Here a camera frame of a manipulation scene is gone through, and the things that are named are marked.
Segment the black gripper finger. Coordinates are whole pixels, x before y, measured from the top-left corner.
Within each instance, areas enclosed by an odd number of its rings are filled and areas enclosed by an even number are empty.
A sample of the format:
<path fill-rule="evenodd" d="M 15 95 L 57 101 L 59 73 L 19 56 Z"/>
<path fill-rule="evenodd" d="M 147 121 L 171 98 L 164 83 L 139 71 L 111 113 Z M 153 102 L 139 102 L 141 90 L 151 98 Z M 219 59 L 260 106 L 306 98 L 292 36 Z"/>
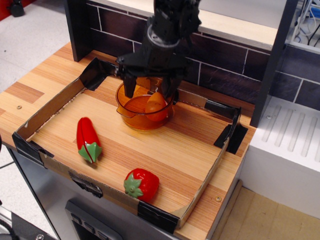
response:
<path fill-rule="evenodd" d="M 180 86 L 183 78 L 177 76 L 166 75 L 162 77 L 161 90 L 165 99 L 171 97 Z"/>
<path fill-rule="evenodd" d="M 123 80 L 123 85 L 124 85 L 124 93 L 126 97 L 128 98 L 133 97 L 136 84 L 137 84 L 137 78 L 138 78 L 137 76 L 129 73 L 124 73 L 121 75 L 121 79 Z"/>

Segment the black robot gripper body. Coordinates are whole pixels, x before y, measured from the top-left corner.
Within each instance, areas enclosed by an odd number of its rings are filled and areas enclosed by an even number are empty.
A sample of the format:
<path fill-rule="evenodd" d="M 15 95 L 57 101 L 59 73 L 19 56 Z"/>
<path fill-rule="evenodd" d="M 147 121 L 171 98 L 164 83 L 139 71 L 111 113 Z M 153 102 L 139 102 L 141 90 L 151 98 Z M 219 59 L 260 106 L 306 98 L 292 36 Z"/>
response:
<path fill-rule="evenodd" d="M 180 39 L 177 23 L 173 19 L 165 14 L 150 17 L 141 47 L 117 58 L 116 75 L 122 79 L 186 75 L 188 60 L 174 54 Z"/>

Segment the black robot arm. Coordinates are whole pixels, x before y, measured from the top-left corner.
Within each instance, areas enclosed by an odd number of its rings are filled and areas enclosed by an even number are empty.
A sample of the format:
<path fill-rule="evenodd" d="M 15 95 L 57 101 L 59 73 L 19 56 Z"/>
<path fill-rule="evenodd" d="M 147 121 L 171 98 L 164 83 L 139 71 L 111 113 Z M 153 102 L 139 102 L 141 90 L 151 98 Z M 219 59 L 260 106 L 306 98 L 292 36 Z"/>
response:
<path fill-rule="evenodd" d="M 188 75 L 190 61 L 175 53 L 181 40 L 190 41 L 202 23 L 198 0 L 155 0 L 154 15 L 147 20 L 141 47 L 119 56 L 116 75 L 124 93 L 132 98 L 139 77 L 162 78 L 162 93 L 172 96 Z"/>

